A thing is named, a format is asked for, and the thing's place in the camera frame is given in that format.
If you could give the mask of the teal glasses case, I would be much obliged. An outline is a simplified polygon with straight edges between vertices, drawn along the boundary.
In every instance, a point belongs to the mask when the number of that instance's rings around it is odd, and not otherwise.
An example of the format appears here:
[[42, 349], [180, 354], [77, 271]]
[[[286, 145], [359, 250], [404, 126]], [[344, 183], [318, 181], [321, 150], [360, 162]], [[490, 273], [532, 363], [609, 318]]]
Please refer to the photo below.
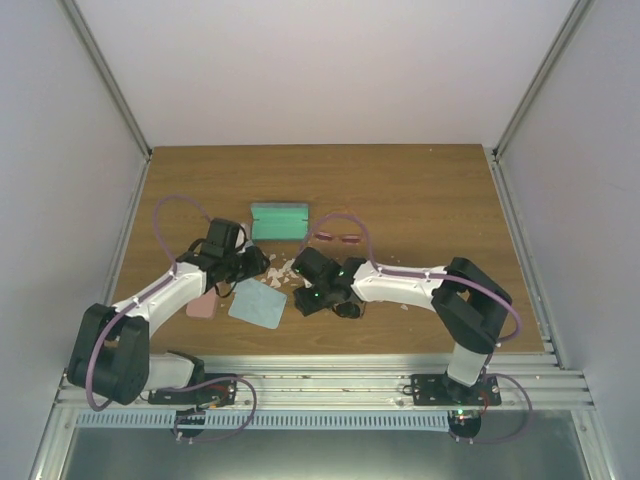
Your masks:
[[251, 238], [254, 241], [302, 241], [307, 235], [307, 203], [252, 203], [250, 211]]

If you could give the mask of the light blue cleaning cloth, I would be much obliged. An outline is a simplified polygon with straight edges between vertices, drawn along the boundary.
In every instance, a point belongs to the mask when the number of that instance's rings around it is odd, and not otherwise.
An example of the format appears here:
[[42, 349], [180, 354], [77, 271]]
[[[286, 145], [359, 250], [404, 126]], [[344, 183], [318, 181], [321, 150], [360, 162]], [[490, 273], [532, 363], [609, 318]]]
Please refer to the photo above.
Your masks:
[[279, 327], [286, 303], [286, 294], [260, 281], [248, 279], [235, 288], [228, 314], [254, 326], [275, 330]]

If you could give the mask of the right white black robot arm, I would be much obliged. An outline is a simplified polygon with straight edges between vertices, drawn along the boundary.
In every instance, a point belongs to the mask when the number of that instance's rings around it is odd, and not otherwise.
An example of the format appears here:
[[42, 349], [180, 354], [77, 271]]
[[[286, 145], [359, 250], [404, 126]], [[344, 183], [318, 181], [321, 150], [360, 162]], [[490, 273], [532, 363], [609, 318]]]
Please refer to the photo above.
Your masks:
[[466, 258], [432, 268], [393, 268], [359, 257], [340, 264], [306, 247], [292, 269], [307, 282], [294, 290], [294, 305], [303, 316], [330, 310], [356, 319], [373, 303], [435, 313], [454, 341], [439, 383], [447, 401], [456, 405], [482, 399], [483, 376], [495, 349], [521, 329], [510, 295]]

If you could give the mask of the black aviator sunglasses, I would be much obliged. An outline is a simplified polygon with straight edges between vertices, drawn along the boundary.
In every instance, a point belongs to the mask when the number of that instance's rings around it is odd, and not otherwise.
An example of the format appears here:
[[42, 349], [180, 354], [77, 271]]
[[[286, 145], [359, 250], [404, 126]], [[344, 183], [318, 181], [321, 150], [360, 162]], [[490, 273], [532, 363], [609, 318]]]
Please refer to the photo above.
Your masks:
[[332, 311], [340, 318], [359, 319], [362, 318], [366, 310], [366, 304], [362, 302], [343, 302], [335, 305]]

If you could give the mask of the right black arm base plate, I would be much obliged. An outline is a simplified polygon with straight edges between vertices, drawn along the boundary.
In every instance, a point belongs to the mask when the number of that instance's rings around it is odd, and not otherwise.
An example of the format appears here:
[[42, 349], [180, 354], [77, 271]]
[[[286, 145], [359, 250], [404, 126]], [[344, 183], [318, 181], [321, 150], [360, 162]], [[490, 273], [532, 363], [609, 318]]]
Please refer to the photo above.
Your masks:
[[500, 406], [502, 398], [495, 377], [481, 377], [472, 386], [451, 380], [446, 374], [413, 374], [401, 392], [416, 406]]

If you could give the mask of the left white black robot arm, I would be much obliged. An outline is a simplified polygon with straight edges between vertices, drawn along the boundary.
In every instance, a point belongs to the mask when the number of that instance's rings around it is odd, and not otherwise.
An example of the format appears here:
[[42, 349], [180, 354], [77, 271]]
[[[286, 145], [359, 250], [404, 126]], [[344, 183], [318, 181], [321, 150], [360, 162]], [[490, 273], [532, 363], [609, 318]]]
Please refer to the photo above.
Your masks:
[[84, 389], [94, 411], [113, 403], [129, 405], [143, 393], [198, 402], [206, 391], [201, 361], [176, 352], [151, 354], [153, 335], [187, 304], [217, 292], [220, 284], [235, 287], [269, 266], [241, 224], [212, 220], [207, 235], [142, 291], [114, 305], [88, 307], [67, 366], [68, 381]]

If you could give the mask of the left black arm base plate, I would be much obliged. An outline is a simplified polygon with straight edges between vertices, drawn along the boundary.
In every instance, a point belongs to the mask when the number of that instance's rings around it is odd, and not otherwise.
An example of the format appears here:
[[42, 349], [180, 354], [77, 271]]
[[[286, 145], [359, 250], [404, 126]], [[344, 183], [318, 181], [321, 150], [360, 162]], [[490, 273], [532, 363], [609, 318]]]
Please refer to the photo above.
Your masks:
[[143, 392], [140, 399], [152, 405], [191, 405], [223, 407], [235, 402], [238, 376], [231, 373], [205, 373], [203, 379], [191, 380], [189, 391], [161, 390]]

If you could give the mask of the pink tinted sunglasses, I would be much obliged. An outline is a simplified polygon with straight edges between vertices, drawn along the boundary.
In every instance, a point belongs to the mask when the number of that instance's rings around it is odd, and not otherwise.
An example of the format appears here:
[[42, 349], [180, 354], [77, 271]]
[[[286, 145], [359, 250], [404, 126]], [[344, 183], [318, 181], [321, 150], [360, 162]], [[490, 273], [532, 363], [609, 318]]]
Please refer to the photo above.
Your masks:
[[313, 238], [321, 242], [339, 242], [347, 245], [358, 245], [362, 242], [358, 234], [332, 234], [323, 231], [314, 233]]

